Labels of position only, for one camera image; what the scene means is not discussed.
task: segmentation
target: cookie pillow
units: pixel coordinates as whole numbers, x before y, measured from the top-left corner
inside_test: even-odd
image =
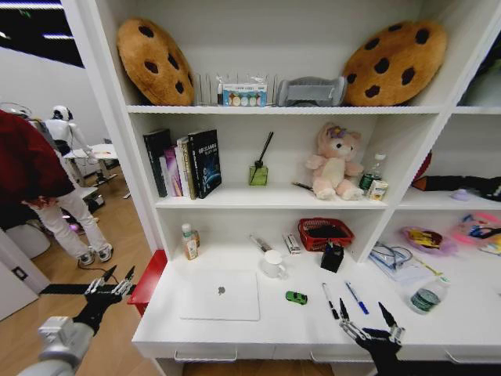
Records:
[[[118,30],[117,47],[127,75],[152,104],[193,103],[189,64],[166,31],[149,20],[130,19]]]
[[[344,67],[344,101],[353,106],[393,106],[423,90],[442,65],[447,35],[431,21],[404,21],[375,34]]]

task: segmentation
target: floor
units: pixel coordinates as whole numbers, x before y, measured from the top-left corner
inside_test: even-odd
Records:
[[[142,232],[132,199],[122,197],[128,192],[120,167],[112,173],[117,177],[101,185],[99,192],[106,205],[94,216],[99,227],[114,246],[114,256],[106,264],[95,261],[90,267],[109,269],[117,264],[115,276],[124,277],[135,266],[134,283],[150,259],[150,250]],[[76,262],[51,239],[51,247],[35,258],[34,263],[54,284],[87,284],[103,272],[82,270]],[[37,362],[41,350],[37,329],[50,316],[76,316],[85,304],[79,295],[42,295],[39,300],[0,321],[0,376],[13,376]],[[125,302],[112,305],[101,323],[99,333],[78,370],[79,375],[157,376],[152,363],[143,359],[131,343],[139,323],[135,309]],[[185,376],[332,376],[328,365],[307,361],[250,360],[232,364],[187,364]]]

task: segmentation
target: laptop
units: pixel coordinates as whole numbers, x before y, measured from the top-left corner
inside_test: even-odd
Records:
[[[253,270],[196,270],[182,293],[184,320],[258,321],[258,280]]]

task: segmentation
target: pink teddy bear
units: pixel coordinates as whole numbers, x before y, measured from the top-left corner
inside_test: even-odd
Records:
[[[363,171],[359,163],[351,162],[357,154],[361,135],[348,132],[332,122],[326,123],[317,136],[318,154],[312,155],[306,167],[313,172],[313,192],[321,200],[334,200],[336,193],[343,200],[359,200],[363,190],[350,180]]]

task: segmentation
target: blue pen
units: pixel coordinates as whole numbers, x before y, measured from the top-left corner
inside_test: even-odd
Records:
[[[369,311],[367,310],[366,306],[363,304],[363,302],[357,296],[357,293],[355,292],[355,289],[353,288],[353,286],[347,280],[344,283],[346,284],[346,287],[353,295],[353,298],[355,298],[355,301],[359,304],[360,308],[362,309],[362,312],[364,312],[366,315],[368,315]]]

